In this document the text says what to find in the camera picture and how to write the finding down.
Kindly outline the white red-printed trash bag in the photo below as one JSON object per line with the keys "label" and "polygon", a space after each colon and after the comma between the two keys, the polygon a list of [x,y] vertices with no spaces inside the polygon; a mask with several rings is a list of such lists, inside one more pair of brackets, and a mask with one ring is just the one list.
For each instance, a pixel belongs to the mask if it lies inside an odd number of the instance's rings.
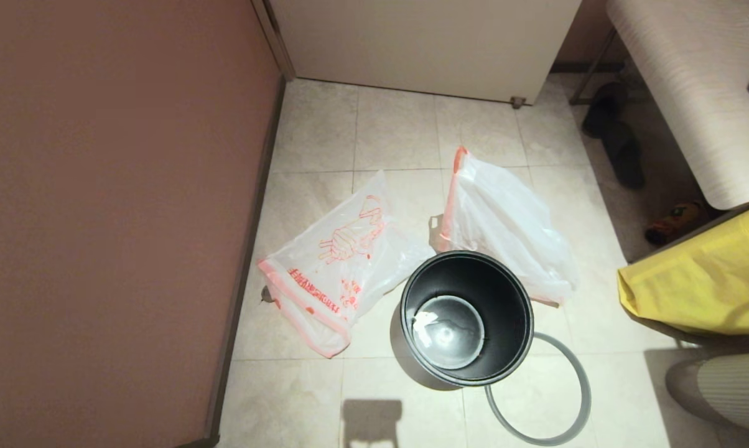
{"label": "white red-printed trash bag", "polygon": [[432,255],[398,223],[378,171],[258,269],[281,314],[309,348],[331,359],[349,346],[358,319]]}
{"label": "white red-printed trash bag", "polygon": [[458,147],[436,238],[439,252],[466,250],[501,262],[529,297],[557,307],[574,296],[579,275],[570,244],[545,202],[511,171]]}

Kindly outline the black round trash bin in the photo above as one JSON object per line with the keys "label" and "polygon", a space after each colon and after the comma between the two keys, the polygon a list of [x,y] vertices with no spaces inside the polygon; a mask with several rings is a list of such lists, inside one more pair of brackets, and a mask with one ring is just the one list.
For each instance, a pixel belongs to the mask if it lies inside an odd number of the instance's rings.
{"label": "black round trash bin", "polygon": [[[427,334],[412,318],[432,311]],[[391,348],[418,385],[437,391],[482,388],[512,374],[533,338],[530,299],[516,275],[472,251],[438,253],[409,276],[391,319]]]}

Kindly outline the yellow nonwoven bag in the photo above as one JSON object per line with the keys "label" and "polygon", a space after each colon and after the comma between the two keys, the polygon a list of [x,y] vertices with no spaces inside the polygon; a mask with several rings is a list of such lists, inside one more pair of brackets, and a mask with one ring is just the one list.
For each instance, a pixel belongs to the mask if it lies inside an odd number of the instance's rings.
{"label": "yellow nonwoven bag", "polygon": [[622,306],[690,332],[749,335],[749,210],[619,269]]}

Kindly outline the white paper scrap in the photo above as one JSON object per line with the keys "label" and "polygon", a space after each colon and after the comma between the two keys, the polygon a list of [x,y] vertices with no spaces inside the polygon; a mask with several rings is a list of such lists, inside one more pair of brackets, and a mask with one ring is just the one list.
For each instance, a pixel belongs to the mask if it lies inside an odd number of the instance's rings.
{"label": "white paper scrap", "polygon": [[429,326],[435,324],[437,320],[438,315],[436,312],[419,311],[412,318],[412,331],[417,334],[417,337],[422,334],[426,335]]}

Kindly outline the white door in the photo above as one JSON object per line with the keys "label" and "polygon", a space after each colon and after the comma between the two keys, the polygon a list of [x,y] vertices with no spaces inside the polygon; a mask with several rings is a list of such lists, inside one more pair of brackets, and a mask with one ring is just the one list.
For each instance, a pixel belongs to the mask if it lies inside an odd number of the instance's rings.
{"label": "white door", "polygon": [[536,102],[582,0],[269,0],[300,78]]}

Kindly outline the black slipper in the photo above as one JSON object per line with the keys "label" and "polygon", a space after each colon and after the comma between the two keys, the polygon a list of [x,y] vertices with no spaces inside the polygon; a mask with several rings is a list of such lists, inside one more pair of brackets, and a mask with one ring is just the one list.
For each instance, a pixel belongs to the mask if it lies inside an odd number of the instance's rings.
{"label": "black slipper", "polygon": [[619,184],[631,190],[643,188],[646,181],[641,145],[630,125],[620,120],[611,122],[602,135],[602,144]]}
{"label": "black slipper", "polygon": [[602,138],[618,120],[628,101],[628,89],[620,82],[610,82],[597,89],[582,122],[582,132],[590,138]]}

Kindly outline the light woodgrain table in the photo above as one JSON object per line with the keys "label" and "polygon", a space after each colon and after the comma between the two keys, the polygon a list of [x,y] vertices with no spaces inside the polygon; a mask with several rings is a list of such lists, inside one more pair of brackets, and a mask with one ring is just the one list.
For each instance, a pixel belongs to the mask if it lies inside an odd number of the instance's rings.
{"label": "light woodgrain table", "polygon": [[705,200],[749,203],[749,0],[607,0]]}

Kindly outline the grey ribbed cushion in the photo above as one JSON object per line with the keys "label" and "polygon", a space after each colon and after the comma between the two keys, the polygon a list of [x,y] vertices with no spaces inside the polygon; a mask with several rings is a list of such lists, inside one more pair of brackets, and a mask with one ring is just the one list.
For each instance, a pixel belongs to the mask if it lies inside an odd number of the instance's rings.
{"label": "grey ribbed cushion", "polygon": [[749,431],[749,353],[677,363],[665,384],[685,411]]}

